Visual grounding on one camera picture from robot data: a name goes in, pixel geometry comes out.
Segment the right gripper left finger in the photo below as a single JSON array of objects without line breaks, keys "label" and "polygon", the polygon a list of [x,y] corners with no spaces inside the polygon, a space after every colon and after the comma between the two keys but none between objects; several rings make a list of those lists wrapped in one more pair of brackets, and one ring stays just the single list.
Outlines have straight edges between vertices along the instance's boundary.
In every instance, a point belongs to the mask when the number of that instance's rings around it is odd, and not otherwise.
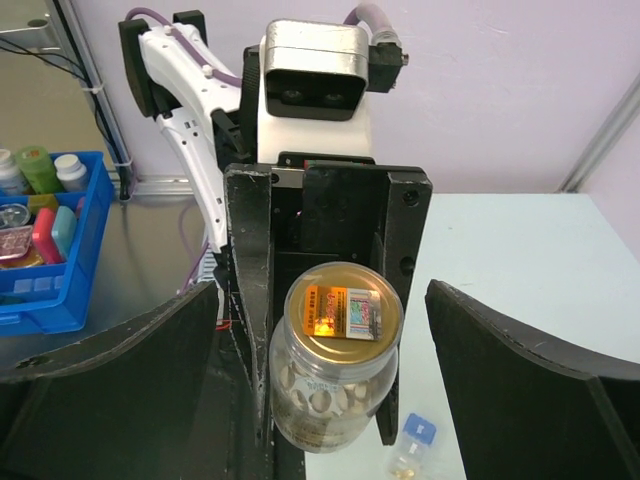
[{"label": "right gripper left finger", "polygon": [[2,369],[2,478],[180,478],[218,303],[200,283]]}]

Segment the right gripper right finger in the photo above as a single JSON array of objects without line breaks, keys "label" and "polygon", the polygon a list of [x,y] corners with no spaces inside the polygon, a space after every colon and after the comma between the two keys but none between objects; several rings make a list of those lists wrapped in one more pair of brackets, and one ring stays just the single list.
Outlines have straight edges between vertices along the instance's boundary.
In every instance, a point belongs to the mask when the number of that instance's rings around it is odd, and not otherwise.
[{"label": "right gripper right finger", "polygon": [[639,366],[440,281],[425,295],[469,479],[636,479]]}]

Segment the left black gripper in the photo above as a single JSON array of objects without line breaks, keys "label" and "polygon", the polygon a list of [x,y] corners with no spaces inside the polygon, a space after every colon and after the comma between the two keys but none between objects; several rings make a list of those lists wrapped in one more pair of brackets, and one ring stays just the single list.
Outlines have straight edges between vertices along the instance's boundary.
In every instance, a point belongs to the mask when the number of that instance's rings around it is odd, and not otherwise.
[{"label": "left black gripper", "polygon": [[284,152],[273,177],[264,165],[232,164],[224,174],[232,328],[252,393],[257,445],[271,442],[269,342],[274,276],[293,280],[332,261],[380,273],[407,306],[433,185],[417,167],[384,167],[370,157]]}]

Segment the clear pill bottle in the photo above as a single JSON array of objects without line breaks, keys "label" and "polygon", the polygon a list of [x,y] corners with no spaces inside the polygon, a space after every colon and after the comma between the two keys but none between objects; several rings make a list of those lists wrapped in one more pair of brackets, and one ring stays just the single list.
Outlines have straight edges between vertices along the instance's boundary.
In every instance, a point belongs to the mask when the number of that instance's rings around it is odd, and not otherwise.
[{"label": "clear pill bottle", "polygon": [[270,351],[275,425],[314,454],[345,448],[366,429],[396,379],[404,308],[374,270],[329,262],[289,288]]}]

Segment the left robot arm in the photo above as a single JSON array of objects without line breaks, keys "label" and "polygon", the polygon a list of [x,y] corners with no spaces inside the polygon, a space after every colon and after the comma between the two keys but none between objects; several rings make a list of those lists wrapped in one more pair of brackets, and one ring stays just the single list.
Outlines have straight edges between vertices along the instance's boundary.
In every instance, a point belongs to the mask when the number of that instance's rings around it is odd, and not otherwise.
[{"label": "left robot arm", "polygon": [[202,213],[255,435],[310,453],[399,427],[399,344],[433,186],[373,155],[369,99],[408,62],[375,4],[340,23],[278,19],[235,76],[203,14],[132,9],[129,86]]}]

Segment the blue plastic storage bin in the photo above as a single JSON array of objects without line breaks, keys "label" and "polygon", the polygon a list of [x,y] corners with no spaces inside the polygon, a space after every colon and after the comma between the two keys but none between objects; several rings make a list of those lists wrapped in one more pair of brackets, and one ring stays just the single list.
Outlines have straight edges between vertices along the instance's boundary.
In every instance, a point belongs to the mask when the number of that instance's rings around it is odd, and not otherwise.
[{"label": "blue plastic storage bin", "polygon": [[1,231],[1,335],[84,328],[114,186],[96,151],[78,152],[82,191],[55,193],[32,221]]}]

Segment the teal flat case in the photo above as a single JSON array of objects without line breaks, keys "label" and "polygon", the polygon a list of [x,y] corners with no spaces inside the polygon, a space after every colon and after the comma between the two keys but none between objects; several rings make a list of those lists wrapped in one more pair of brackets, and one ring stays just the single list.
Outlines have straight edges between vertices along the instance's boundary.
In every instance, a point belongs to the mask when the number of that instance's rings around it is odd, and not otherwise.
[{"label": "teal flat case", "polygon": [[51,237],[60,257],[67,261],[77,226],[77,218],[73,210],[67,206],[60,206],[55,215],[51,229]]}]

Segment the pink flat case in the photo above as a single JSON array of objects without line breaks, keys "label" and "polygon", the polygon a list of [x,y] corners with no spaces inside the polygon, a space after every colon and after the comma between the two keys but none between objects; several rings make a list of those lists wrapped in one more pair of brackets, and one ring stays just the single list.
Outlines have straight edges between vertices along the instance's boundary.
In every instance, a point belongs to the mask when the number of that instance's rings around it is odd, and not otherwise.
[{"label": "pink flat case", "polygon": [[61,264],[64,262],[51,237],[55,215],[54,210],[43,207],[38,211],[33,224],[32,244],[46,264]]}]

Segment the white medicine bottle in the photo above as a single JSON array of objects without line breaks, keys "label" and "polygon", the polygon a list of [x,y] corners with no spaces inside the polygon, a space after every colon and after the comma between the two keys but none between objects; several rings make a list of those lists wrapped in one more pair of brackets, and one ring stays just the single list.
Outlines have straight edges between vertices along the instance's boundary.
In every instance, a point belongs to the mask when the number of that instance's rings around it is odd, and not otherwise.
[{"label": "white medicine bottle", "polygon": [[67,192],[86,191],[90,176],[88,169],[75,154],[63,154],[54,160],[56,176]]}]

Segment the green medicine bottle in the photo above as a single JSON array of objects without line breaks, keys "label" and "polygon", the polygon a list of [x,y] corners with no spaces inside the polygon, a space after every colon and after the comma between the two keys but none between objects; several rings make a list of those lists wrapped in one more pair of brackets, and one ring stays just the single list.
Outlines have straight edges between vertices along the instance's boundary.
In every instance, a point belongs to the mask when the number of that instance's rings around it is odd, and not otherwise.
[{"label": "green medicine bottle", "polygon": [[62,193],[54,162],[42,146],[28,146],[14,154],[16,163],[36,194]]}]

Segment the right aluminium frame post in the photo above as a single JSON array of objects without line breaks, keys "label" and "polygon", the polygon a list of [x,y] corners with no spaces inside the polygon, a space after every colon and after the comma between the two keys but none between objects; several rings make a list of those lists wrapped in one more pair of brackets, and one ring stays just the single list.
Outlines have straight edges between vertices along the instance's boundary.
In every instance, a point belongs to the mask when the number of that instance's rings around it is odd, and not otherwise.
[{"label": "right aluminium frame post", "polygon": [[561,182],[558,193],[577,193],[606,160],[639,115],[639,90],[636,76]]}]

